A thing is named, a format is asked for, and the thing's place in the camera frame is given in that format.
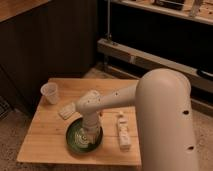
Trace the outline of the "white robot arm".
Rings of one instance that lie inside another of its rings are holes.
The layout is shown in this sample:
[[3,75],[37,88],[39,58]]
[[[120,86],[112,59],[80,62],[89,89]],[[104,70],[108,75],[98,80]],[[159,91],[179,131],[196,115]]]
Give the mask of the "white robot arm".
[[93,141],[98,134],[99,111],[133,106],[142,171],[199,171],[190,93],[185,75],[160,68],[105,96],[83,97],[76,108],[83,116],[88,140]]

